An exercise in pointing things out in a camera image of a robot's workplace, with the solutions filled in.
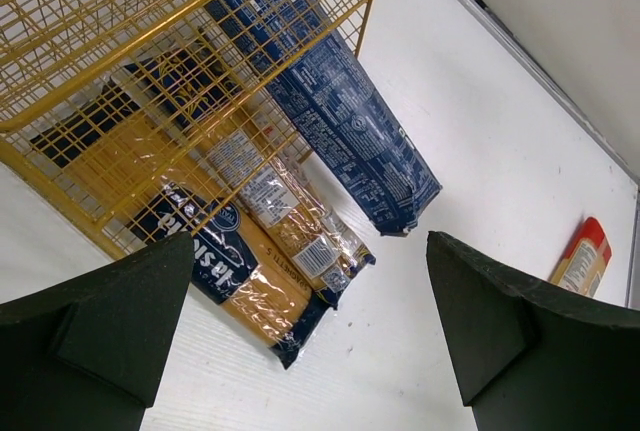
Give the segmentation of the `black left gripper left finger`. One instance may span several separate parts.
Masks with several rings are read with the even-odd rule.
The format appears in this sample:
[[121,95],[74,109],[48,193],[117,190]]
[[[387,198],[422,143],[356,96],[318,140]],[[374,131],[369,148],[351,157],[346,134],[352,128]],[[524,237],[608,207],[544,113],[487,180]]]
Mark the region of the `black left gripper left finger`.
[[2,429],[139,429],[193,264],[193,239],[179,232],[2,304]]

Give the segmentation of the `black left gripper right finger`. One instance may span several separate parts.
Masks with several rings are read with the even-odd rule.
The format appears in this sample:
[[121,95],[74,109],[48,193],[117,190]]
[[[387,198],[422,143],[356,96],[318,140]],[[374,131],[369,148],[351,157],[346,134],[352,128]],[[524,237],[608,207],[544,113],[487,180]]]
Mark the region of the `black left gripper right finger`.
[[478,429],[638,429],[638,311],[566,291],[445,232],[429,233],[426,261]]

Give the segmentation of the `red spaghetti bag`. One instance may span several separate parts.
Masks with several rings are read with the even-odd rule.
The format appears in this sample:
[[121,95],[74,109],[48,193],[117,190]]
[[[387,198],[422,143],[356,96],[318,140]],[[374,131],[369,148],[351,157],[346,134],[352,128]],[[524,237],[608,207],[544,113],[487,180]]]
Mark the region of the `red spaghetti bag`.
[[589,216],[576,229],[549,282],[593,298],[612,257],[612,248],[600,222]]

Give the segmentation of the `dark blue spaghetti bag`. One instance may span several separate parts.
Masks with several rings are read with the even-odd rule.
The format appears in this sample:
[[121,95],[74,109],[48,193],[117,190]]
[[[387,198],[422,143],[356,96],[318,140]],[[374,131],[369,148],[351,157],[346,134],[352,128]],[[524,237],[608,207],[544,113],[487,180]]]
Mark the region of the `dark blue spaghetti bag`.
[[193,237],[191,282],[289,368],[327,310],[274,241],[115,84],[30,138],[48,165],[149,245]]

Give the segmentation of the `blue-topped spaghetti bag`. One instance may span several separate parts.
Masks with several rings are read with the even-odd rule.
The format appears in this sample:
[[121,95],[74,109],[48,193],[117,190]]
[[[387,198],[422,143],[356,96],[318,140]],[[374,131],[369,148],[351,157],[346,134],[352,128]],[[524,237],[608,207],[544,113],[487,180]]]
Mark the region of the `blue-topped spaghetti bag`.
[[237,192],[251,217],[332,308],[375,258],[362,240],[300,179],[276,151],[271,121],[241,105],[227,66],[206,51],[174,48],[126,64],[123,82],[154,103],[186,136],[203,137],[197,152]]

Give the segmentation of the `blue pasta box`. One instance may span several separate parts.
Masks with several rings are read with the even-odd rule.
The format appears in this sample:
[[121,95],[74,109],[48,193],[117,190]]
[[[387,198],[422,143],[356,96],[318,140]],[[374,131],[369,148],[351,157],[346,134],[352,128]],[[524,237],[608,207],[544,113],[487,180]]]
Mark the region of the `blue pasta box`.
[[377,231],[403,237],[441,186],[354,54],[369,0],[205,8]]

